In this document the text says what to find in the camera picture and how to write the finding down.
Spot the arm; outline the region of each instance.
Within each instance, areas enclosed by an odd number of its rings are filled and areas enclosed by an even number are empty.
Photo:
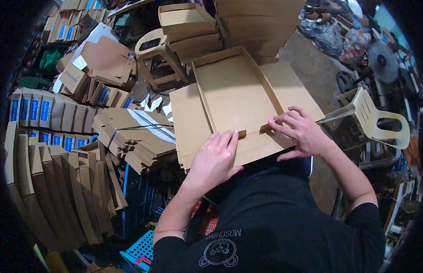
[[[345,194],[350,198],[352,209],[363,203],[378,206],[371,183],[363,172],[329,139],[304,110],[297,106],[288,108],[279,117],[269,119],[274,130],[295,139],[296,149],[278,157],[278,161],[296,157],[320,156],[332,169]]]
[[[168,236],[184,240],[193,207],[204,194],[243,169],[232,167],[237,148],[237,131],[215,132],[196,153],[180,190],[164,209],[154,229],[153,243]]]

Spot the chair backrest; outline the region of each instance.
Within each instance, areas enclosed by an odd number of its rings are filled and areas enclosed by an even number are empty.
[[[354,116],[359,121],[360,127],[367,138],[398,149],[407,148],[410,141],[410,129],[409,123],[405,117],[400,114],[378,110],[369,96],[368,91],[362,87],[358,88],[356,96],[351,101],[351,104],[355,107]],[[399,120],[401,122],[401,130],[396,132],[380,129],[377,126],[377,122],[380,118]],[[396,140],[396,144],[393,145],[384,140]]]

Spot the person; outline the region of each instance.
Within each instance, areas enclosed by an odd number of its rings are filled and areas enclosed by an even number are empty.
[[[184,232],[192,208],[244,169],[232,167],[237,131],[215,132],[204,142],[155,227],[151,273],[376,272],[380,268],[385,238],[370,182],[306,112],[297,106],[288,110],[268,123],[294,139],[296,148],[275,158],[274,166],[237,181],[219,205],[214,232],[188,244]],[[344,223],[318,209],[307,172],[283,171],[288,162],[311,156],[327,163],[350,202],[352,211]]]

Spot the green fabric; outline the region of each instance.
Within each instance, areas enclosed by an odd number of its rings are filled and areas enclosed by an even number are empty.
[[[58,61],[63,57],[64,50],[50,49],[43,53],[40,60],[40,71],[50,73],[55,71]]]

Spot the person's right hand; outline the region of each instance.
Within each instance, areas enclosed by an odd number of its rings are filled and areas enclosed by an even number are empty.
[[[296,140],[295,150],[280,155],[277,161],[313,155],[322,156],[331,145],[335,145],[301,107],[291,106],[288,110],[289,112],[268,120],[269,126],[275,131]]]

